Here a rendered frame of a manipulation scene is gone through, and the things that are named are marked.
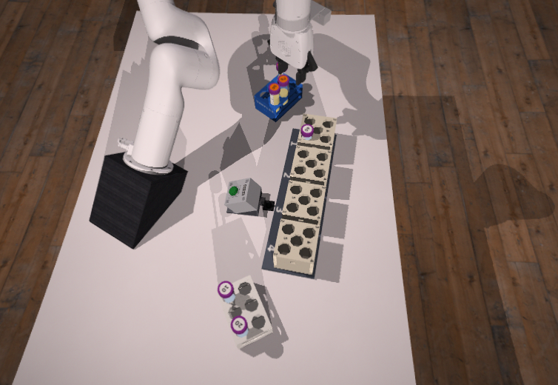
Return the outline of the beige bucket adapter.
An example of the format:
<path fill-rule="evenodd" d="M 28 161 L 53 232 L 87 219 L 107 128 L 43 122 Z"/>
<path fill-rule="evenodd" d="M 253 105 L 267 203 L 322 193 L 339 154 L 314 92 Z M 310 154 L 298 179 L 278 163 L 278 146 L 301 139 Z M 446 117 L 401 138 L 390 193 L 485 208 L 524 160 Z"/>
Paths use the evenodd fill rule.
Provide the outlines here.
<path fill-rule="evenodd" d="M 331 150 L 297 145 L 290 180 L 326 186 L 331 155 Z"/>
<path fill-rule="evenodd" d="M 298 145 L 304 147 L 313 147 L 324 150 L 332 150 L 335 128 L 337 119 L 320 115 L 303 114 L 301 127 L 304 124 L 311 124 L 314 127 L 314 133 L 309 140 L 303 140 L 301 132 L 298 136 Z"/>
<path fill-rule="evenodd" d="M 282 219 L 320 225 L 325 191 L 323 185 L 289 180 Z"/>
<path fill-rule="evenodd" d="M 273 254 L 274 268 L 312 275 L 319 229 L 320 225 L 281 218 Z"/>

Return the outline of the blue tube rack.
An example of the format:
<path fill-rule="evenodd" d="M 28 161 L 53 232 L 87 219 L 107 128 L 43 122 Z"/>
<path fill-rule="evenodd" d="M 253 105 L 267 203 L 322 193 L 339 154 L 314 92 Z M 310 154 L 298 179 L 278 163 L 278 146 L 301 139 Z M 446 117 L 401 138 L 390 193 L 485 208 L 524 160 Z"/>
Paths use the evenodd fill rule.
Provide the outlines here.
<path fill-rule="evenodd" d="M 296 80 L 289 76 L 289 94 L 287 97 L 280 97 L 280 103 L 278 105 L 270 104 L 269 96 L 269 85 L 271 83 L 277 83 L 278 76 L 274 77 L 265 87 L 263 87 L 258 93 L 255 94 L 255 106 L 257 110 L 262 112 L 264 115 L 277 122 L 285 113 L 287 113 L 299 100 L 302 99 L 303 85 L 296 85 Z M 297 92 L 296 92 L 297 91 Z M 265 92 L 261 97 L 260 94 Z M 296 93 L 295 93 L 296 92 Z M 295 93 L 295 94 L 294 94 Z M 298 97 L 299 96 L 299 97 Z M 289 101 L 283 105 L 283 103 Z M 280 108 L 277 112 L 276 109 Z"/>

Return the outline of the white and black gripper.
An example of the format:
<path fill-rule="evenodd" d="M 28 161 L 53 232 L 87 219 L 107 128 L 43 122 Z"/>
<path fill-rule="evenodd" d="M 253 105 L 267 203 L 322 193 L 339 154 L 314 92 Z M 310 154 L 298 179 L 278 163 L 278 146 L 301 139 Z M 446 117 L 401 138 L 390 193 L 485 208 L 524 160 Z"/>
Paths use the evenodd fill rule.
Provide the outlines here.
<path fill-rule="evenodd" d="M 274 15 L 270 30 L 270 40 L 267 42 L 270 45 L 271 52 L 276 55 L 275 59 L 278 61 L 279 74 L 288 69 L 288 64 L 298 69 L 296 73 L 297 86 L 306 80 L 308 72 L 316 71 L 318 68 L 313 58 L 314 37 L 310 22 L 302 30 L 287 31 L 277 25 Z"/>

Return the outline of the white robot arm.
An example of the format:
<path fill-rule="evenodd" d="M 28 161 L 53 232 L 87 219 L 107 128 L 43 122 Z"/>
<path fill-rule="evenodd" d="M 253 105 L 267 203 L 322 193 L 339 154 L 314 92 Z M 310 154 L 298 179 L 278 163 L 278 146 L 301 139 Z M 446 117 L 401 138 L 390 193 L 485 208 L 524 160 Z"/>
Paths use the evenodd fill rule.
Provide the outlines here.
<path fill-rule="evenodd" d="M 159 45 L 149 60 L 135 142 L 119 138 L 118 146 L 127 150 L 123 160 L 129 167 L 166 175 L 173 170 L 169 159 L 184 112 L 181 88 L 212 89 L 220 67 L 208 27 L 200 17 L 176 7 L 174 0 L 137 2 L 149 38 Z M 277 25 L 287 31 L 302 30 L 311 20 L 324 26 L 332 12 L 313 0 L 275 0 L 273 7 Z"/>

